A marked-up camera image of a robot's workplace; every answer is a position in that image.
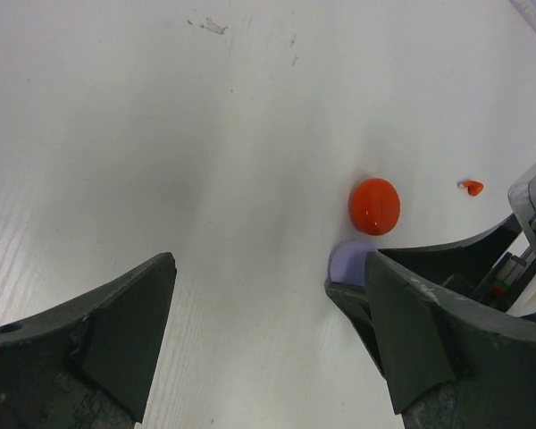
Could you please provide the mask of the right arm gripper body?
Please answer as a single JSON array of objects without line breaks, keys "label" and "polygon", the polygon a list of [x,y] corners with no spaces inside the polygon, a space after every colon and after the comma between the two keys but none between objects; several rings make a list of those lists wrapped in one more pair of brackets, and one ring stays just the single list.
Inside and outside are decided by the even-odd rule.
[{"label": "right arm gripper body", "polygon": [[513,316],[536,316],[536,164],[509,188],[508,201],[522,232],[499,262],[486,304]]}]

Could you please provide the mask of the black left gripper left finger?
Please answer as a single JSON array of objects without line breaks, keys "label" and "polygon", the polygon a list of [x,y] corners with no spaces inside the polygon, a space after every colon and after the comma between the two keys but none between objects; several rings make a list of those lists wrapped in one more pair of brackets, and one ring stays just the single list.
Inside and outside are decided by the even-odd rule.
[{"label": "black left gripper left finger", "polygon": [[161,253],[0,326],[0,428],[132,428],[155,375],[176,277]]}]

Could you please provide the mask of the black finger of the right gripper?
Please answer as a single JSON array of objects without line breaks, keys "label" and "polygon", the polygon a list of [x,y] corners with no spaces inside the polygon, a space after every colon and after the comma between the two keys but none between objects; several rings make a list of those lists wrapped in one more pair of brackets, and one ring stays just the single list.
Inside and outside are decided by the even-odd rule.
[{"label": "black finger of the right gripper", "polygon": [[471,238],[418,248],[384,248],[380,252],[438,285],[451,278],[459,280],[460,290],[474,290],[499,258],[522,233],[514,215]]},{"label": "black finger of the right gripper", "polygon": [[381,374],[384,373],[367,292],[364,286],[327,281],[328,298],[346,316]]}]

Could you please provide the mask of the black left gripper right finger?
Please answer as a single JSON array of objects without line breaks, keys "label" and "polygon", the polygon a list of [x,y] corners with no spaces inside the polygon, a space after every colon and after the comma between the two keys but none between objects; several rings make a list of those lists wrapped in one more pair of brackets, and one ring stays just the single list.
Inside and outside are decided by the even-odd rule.
[{"label": "black left gripper right finger", "polygon": [[395,413],[408,428],[536,428],[536,323],[380,253],[365,285]]}]

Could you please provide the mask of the lavender round charging case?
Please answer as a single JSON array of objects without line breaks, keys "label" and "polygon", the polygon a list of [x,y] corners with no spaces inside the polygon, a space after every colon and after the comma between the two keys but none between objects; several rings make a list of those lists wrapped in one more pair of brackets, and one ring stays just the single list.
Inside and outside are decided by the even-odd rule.
[{"label": "lavender round charging case", "polygon": [[327,278],[329,282],[355,287],[365,286],[365,264],[377,248],[368,241],[344,240],[330,253]]}]

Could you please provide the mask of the orange round charging case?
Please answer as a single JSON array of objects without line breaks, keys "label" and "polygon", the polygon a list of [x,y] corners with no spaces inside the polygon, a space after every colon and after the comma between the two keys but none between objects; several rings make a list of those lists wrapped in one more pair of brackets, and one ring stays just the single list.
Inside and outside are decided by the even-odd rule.
[{"label": "orange round charging case", "polygon": [[372,236],[385,235],[398,223],[401,203],[396,188],[381,178],[357,184],[349,197],[348,214],[354,227]]}]

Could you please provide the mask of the orange earbud far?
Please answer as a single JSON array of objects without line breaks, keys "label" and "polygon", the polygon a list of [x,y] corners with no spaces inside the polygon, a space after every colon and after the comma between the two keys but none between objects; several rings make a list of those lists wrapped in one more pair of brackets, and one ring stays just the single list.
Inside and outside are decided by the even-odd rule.
[{"label": "orange earbud far", "polygon": [[463,189],[471,197],[477,197],[484,190],[484,184],[482,182],[473,180],[460,181],[457,187]]}]

